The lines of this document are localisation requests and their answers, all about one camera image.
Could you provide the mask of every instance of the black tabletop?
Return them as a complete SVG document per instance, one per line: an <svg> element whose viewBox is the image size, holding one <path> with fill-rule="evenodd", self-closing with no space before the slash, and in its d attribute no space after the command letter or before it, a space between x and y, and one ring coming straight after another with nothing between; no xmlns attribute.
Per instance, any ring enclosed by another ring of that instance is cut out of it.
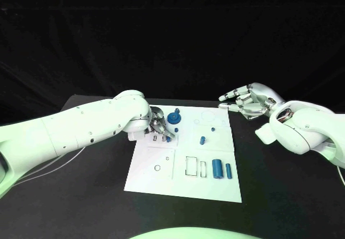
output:
<svg viewBox="0 0 345 239"><path fill-rule="evenodd" d="M73 96L62 110L104 98ZM265 145L254 130L267 120L247 121L230 112L243 203L126 192L136 142L122 132L88 146L58 171L13 187L0 199L0 238L126 239L172 227L217 228L267 239L344 238L345 187L337 167L314 151L296 155L278 142Z"/></svg>

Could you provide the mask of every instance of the black table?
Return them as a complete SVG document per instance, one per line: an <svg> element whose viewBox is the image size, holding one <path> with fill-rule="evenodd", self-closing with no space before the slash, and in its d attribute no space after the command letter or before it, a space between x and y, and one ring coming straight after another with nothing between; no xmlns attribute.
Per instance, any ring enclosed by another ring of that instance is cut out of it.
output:
<svg viewBox="0 0 345 239"><path fill-rule="evenodd" d="M104 98L73 96L62 110ZM0 238L126 239L171 227L217 228L269 239L344 238L345 187L337 167L314 151L296 155L278 142L265 145L254 130L266 121L230 113L243 203L126 192L136 142L123 132L87 147L52 174L10 190L0 199Z"/></svg>

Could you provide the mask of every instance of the black curtain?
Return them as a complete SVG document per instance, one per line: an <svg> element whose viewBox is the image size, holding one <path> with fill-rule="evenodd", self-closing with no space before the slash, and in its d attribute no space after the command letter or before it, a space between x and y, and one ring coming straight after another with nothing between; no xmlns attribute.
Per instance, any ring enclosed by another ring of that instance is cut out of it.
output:
<svg viewBox="0 0 345 239"><path fill-rule="evenodd" d="M217 100L253 82L344 112L345 8L239 1L0 3L0 122L74 94Z"/></svg>

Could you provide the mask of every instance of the blue object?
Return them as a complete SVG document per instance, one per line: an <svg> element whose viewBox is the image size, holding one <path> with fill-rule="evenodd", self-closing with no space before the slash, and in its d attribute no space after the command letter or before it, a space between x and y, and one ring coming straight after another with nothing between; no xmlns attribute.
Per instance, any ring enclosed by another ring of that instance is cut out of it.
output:
<svg viewBox="0 0 345 239"><path fill-rule="evenodd" d="M205 144L205 137L202 136L201 139L200 139L200 144L204 145Z"/></svg>
<svg viewBox="0 0 345 239"><path fill-rule="evenodd" d="M168 122L171 124L178 124L181 122L179 109L175 109L175 112L168 115Z"/></svg>
<svg viewBox="0 0 345 239"><path fill-rule="evenodd" d="M231 175L230 163L226 164L226 167L227 167L227 176L228 176L228 179L231 179L231 178L233 178L233 175Z"/></svg>
<svg viewBox="0 0 345 239"><path fill-rule="evenodd" d="M220 159L213 160L213 170L214 170L214 178L221 179L223 178L223 167L221 167Z"/></svg>

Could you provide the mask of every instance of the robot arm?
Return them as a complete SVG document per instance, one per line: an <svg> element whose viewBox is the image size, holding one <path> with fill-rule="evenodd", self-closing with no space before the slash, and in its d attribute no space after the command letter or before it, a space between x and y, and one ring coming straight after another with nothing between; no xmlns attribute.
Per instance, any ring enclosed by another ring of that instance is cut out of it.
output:
<svg viewBox="0 0 345 239"><path fill-rule="evenodd" d="M174 138L164 112L152 110L139 91L81 105L51 116L0 127L0 197L26 172L52 158L106 140L125 131L129 140L151 131Z"/></svg>
<svg viewBox="0 0 345 239"><path fill-rule="evenodd" d="M224 101L237 97L237 104L220 104L220 108L241 112L249 120L260 115L270 117L256 134L266 144L276 140L288 150L304 154L317 151L337 166L345 168L345 115L308 102L285 102L265 85L253 83L220 97Z"/></svg>

